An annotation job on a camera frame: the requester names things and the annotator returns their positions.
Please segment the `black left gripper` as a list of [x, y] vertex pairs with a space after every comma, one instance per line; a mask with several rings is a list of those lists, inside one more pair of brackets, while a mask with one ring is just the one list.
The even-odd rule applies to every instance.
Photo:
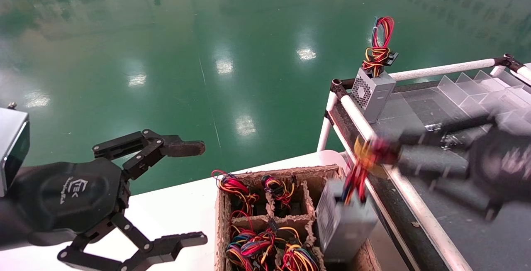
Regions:
[[[150, 241], [123, 214], [131, 195], [120, 167], [105, 158], [23, 167], [9, 190], [9, 232], [17, 236], [76, 236], [58, 253], [82, 271], [146, 271], [175, 261], [183, 248], [207, 244], [203, 232]], [[119, 261], [85, 253], [104, 227], [119, 229], [138, 250]]]

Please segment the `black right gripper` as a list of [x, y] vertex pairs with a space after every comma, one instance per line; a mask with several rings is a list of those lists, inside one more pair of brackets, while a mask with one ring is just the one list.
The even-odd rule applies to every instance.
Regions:
[[449, 150], [443, 154], [402, 150], [394, 166], [407, 178], [423, 182], [427, 191], [492, 222], [498, 216], [499, 203], [530, 203], [530, 135], [499, 129], [495, 116], [481, 114], [432, 124], [423, 131], [404, 131], [396, 148], [443, 148], [454, 133], [484, 125], [491, 125], [487, 133], [468, 144], [457, 144], [457, 148], [469, 150], [468, 160]]

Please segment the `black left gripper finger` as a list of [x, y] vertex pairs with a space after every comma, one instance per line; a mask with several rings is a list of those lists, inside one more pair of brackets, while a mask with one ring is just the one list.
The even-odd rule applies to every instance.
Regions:
[[113, 161], [135, 154], [122, 165], [127, 180], [136, 180], [165, 156], [194, 157], [205, 152], [203, 141], [183, 141], [179, 135], [159, 135], [144, 129], [93, 146], [95, 158]]

